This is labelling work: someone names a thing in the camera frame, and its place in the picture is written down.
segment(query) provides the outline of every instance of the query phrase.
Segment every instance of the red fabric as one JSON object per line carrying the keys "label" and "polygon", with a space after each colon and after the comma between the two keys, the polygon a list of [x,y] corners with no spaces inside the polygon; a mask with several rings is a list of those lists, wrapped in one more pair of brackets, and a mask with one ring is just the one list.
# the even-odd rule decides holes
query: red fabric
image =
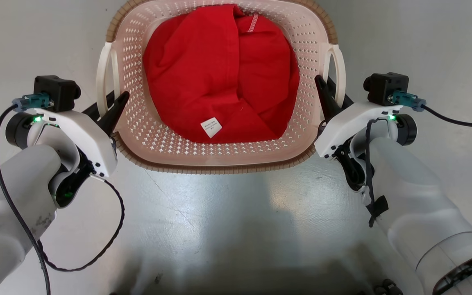
{"label": "red fabric", "polygon": [[[300,73],[280,28],[236,5],[207,6],[165,21],[143,56],[163,123],[201,143],[272,140],[285,132]],[[209,138],[200,123],[216,118]]]}

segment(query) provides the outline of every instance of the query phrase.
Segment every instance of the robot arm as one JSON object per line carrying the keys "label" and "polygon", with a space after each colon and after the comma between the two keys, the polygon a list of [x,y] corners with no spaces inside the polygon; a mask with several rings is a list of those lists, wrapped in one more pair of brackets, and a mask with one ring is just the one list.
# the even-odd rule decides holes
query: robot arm
{"label": "robot arm", "polygon": [[[110,138],[129,98],[114,100],[99,121],[94,104],[84,112],[72,110],[79,95],[74,82],[56,76],[37,77],[34,95],[48,97],[36,114],[19,112],[6,127],[10,144],[22,151],[1,165],[11,198],[34,239],[56,218],[56,210],[70,204],[90,175],[109,177],[116,169],[116,145]],[[30,106],[34,105],[32,97]],[[19,104],[23,110],[29,101]],[[25,259],[32,243],[8,206],[0,188],[0,283]]]}
{"label": "robot arm", "polygon": [[[386,233],[426,295],[472,295],[472,226],[443,193],[440,179],[403,147],[414,141],[416,124],[399,114],[401,106],[387,101],[395,90],[407,90],[408,78],[394,73],[372,77],[368,102],[326,110],[329,119],[316,150],[341,163],[349,186],[371,213],[370,225],[376,221]],[[322,106],[333,104],[328,86],[321,77],[316,80],[320,100],[326,100]]]}

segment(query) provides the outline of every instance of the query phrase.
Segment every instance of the perforated basket wall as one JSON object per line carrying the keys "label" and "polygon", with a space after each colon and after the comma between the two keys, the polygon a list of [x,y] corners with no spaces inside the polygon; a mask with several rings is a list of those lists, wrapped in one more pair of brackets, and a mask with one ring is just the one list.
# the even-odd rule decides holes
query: perforated basket wall
{"label": "perforated basket wall", "polygon": [[[280,26],[292,44],[300,68],[300,86],[293,116],[278,140],[201,144],[186,140],[164,125],[150,99],[142,57],[150,36],[164,20],[197,7],[237,4],[248,14],[259,13]],[[337,43],[334,25],[311,0],[131,0],[116,14],[107,42],[118,56],[120,91],[131,98],[114,138],[127,159],[164,172],[229,174],[278,170],[308,159],[321,122],[314,77],[322,73],[320,43]]]}

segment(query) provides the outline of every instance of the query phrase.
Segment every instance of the cable connector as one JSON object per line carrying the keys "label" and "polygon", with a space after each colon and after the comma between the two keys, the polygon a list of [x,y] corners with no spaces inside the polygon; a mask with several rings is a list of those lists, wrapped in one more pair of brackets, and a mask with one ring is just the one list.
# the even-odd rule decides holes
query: cable connector
{"label": "cable connector", "polygon": [[424,108],[422,108],[422,104],[424,106],[427,104],[425,99],[420,99],[417,95],[398,90],[393,92],[387,100],[394,104],[410,107],[417,112],[423,112]]}
{"label": "cable connector", "polygon": [[23,95],[22,98],[12,100],[12,104],[16,104],[15,112],[24,112],[28,109],[46,109],[54,105],[50,100],[50,96],[44,92],[34,95]]}

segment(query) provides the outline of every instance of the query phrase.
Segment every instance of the white tag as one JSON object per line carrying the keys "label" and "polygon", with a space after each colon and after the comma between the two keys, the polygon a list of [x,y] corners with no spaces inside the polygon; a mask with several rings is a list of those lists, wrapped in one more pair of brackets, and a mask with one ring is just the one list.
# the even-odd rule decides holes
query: white tag
{"label": "white tag", "polygon": [[221,124],[216,118],[210,118],[202,123],[202,127],[205,130],[205,133],[212,138],[213,136],[221,130]]}

